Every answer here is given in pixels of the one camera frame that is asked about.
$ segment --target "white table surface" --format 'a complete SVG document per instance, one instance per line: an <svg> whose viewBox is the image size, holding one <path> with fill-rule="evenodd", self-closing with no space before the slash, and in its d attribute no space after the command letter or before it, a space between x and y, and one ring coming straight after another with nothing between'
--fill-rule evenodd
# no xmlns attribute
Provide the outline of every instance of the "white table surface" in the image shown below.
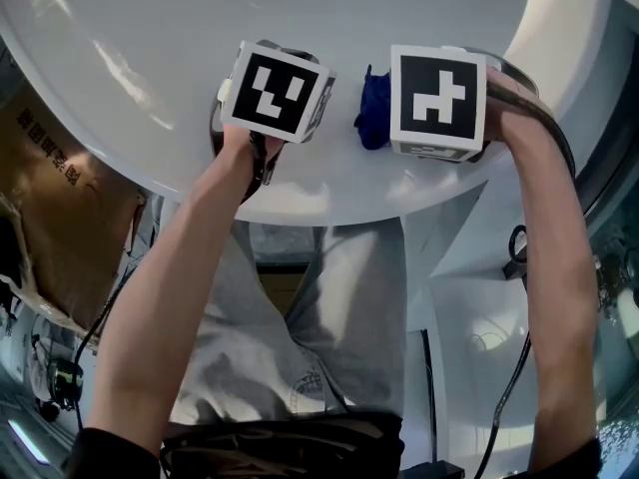
<svg viewBox="0 0 639 479"><path fill-rule="evenodd" d="M301 226L386 219L486 181L477 165L366 151L352 123L367 65L391 44L505 54L561 117L594 61L611 0L0 0L0 35L69 130L114 169L174 200L213 157L208 118L242 40L307 50L337 71L319 131L288 145L244 220ZM579 151L579 142L572 142Z"/></svg>

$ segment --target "hand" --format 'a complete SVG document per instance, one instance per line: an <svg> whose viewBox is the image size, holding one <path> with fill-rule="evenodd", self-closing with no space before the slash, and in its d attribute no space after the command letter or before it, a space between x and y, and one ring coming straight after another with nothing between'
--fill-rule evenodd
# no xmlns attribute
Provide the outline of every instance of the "hand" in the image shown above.
<svg viewBox="0 0 639 479"><path fill-rule="evenodd" d="M265 145L267 147L267 163L282 150L285 142L275 137L267 137ZM224 147L251 148L251 132L246 128L237 126L224 126Z"/></svg>
<svg viewBox="0 0 639 479"><path fill-rule="evenodd" d="M517 93L535 105L543 108L552 115L550 110L521 84L508 75L489 67L487 71L488 81ZM520 140L523 137L531 137L539 133L547 133L545 128L534 117L524 114L522 111L510 107L500 101L488 100L486 104L485 140L502 140L507 145Z"/></svg>

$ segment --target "black and white marker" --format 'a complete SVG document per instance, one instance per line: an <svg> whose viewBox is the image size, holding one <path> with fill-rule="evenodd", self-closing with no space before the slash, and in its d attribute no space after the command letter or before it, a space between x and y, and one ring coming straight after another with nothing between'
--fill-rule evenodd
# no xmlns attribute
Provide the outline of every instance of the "black and white marker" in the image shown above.
<svg viewBox="0 0 639 479"><path fill-rule="evenodd" d="M221 120L301 143L321 121L335 77L313 62L244 42Z"/></svg>
<svg viewBox="0 0 639 479"><path fill-rule="evenodd" d="M482 150L486 60L457 48L393 46L390 140L397 153L462 162Z"/></svg>

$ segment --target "forearm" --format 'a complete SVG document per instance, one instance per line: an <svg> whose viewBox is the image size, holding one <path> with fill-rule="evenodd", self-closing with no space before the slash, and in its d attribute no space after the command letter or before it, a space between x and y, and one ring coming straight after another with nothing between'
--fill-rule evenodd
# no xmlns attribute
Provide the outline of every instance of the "forearm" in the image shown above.
<svg viewBox="0 0 639 479"><path fill-rule="evenodd" d="M541 125L531 131L533 136L519 135L507 144L520 177L526 221L529 322L539 381L531 470L539 470L595 436L597 283L565 161Z"/></svg>
<svg viewBox="0 0 639 479"><path fill-rule="evenodd" d="M225 148L125 285L101 339L91 426L160 449L252 165L250 146ZM120 423L141 410L158 427Z"/></svg>

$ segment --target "wire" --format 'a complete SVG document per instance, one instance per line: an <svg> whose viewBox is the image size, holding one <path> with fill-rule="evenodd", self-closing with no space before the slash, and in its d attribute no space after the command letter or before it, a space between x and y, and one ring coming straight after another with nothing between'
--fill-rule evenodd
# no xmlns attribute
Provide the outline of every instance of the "wire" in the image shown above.
<svg viewBox="0 0 639 479"><path fill-rule="evenodd" d="M526 365L526 359L528 358L528 353L530 352L530 333L526 335L526 340L523 344L523 349L521 350L521 355L519 355L519 360L517 361L517 366L515 367L514 372L512 373L512 377L508 382L508 386L504 390L499 402L497 403L497 407L495 408L494 415L492 416L492 428L490 429L490 437L488 438L488 445L486 446L486 450L483 454L483 458L481 459L481 464L479 465L479 469L475 474L475 479L479 479L485 469L488 461L490 460L490 456L492 455L492 449L495 446L495 441L497 440L497 433L499 432L499 426L501 424L501 412L503 411L506 402L510 398L510 394L521 376L521 371L523 370L524 365Z"/></svg>
<svg viewBox="0 0 639 479"><path fill-rule="evenodd" d="M561 131L559 125L555 122L555 120L543 111L541 108L537 107L530 101L521 98L517 94L510 92L503 87L488 82L486 94L489 98L493 98L497 101L515 107L519 110L524 111L528 115L531 115L535 119L537 119L545 128L548 130L550 135L557 144L561 155L563 156L566 167L568 168L568 172L570 173L570 177L574 181L575 179L575 160L572 156L572 151L570 150L570 145L566 140L566 136ZM525 257L520 257L515 252L515 245L517 238L521 234L526 233L526 226L517 226L512 234L510 235L510 240L508 241L508 254L510 255L510 259L517 264L527 264L527 259ZM508 402L510 398L510 394L521 376L521 371L523 370L524 365L526 364L526 359L528 358L528 354L530 353L531 342L530 342L530 332L526 335L526 340L523 344L523 349L521 350L521 354L519 355L519 360L517 361L517 365L515 367L514 372L512 373L512 377L506 386L497 406L495 407L495 412L492 417L492 428L490 429L490 437L488 438L488 445L486 446L486 450L483 454L483 458L481 459L481 463L475 474L475 479L480 479L483 475L486 466L488 465L488 461L490 460L490 456L492 455L492 449L495 446L495 441L497 440L497 433L499 432L499 426L501 424L501 412L503 411L504 406Z"/></svg>
<svg viewBox="0 0 639 479"><path fill-rule="evenodd" d="M76 409L76 417L78 419L78 431L82 431L82 429L84 428L82 424L82 415L80 413L80 405L78 404L79 396L77 395L77 392L78 392L77 381L78 381L78 369L80 367L80 357L82 356L82 352L84 351L84 348L87 346L87 344L91 340L91 337L93 337L95 332L98 331L98 328L100 328L102 323L107 319L107 317L109 317L109 314L111 313L111 309L113 308L113 304L115 303L116 298L120 294L120 291L124 287L124 284L127 283L127 280L131 278L131 275L135 272L136 269L137 269L137 266L134 267L131 271L125 270L124 275L122 275L122 279L120 280L117 287L114 289L113 293L111 294L111 296L105 303L104 308L102 309L102 313L98 316L96 321L93 323L93 326L91 326L91 328L85 335L84 339L82 339L82 342L80 343L80 347L78 347L76 358L73 363L73 378L71 380L72 381L71 384L73 385L73 405Z"/></svg>
<svg viewBox="0 0 639 479"><path fill-rule="evenodd" d="M435 406L435 393L434 393L434 376L432 374L432 357L430 355L430 340L428 338L428 330L421 331L421 341L423 343L423 357L428 372L428 405L429 405L429 417L430 417L430 436L432 439L431 451L432 451L432 463L436 463L437 460L437 411Z"/></svg>

